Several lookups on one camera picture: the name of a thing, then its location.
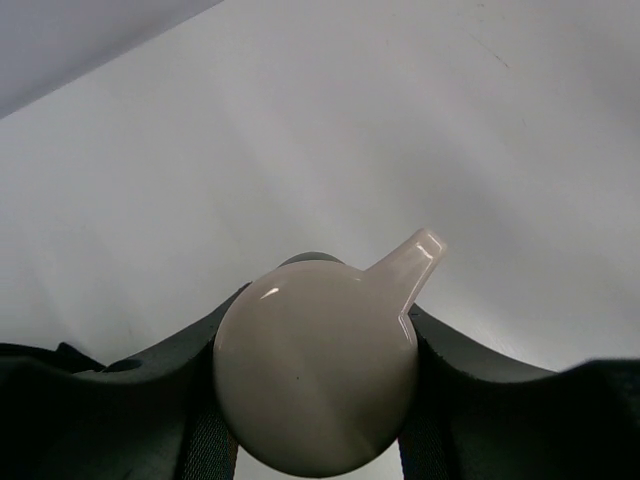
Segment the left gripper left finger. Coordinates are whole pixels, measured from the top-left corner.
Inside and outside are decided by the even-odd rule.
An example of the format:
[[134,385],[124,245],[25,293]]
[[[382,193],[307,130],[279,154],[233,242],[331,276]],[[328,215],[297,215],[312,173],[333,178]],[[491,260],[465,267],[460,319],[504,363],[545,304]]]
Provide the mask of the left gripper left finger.
[[2,344],[2,478],[233,478],[212,357],[231,304],[108,366],[67,343]]

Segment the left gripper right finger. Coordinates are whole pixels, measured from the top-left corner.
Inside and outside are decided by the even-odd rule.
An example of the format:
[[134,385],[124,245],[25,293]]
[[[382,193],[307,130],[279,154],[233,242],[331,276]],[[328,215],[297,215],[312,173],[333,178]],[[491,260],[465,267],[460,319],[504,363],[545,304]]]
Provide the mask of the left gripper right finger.
[[418,306],[409,318],[420,379],[399,436],[404,478],[638,478],[638,360],[591,360],[556,373]]

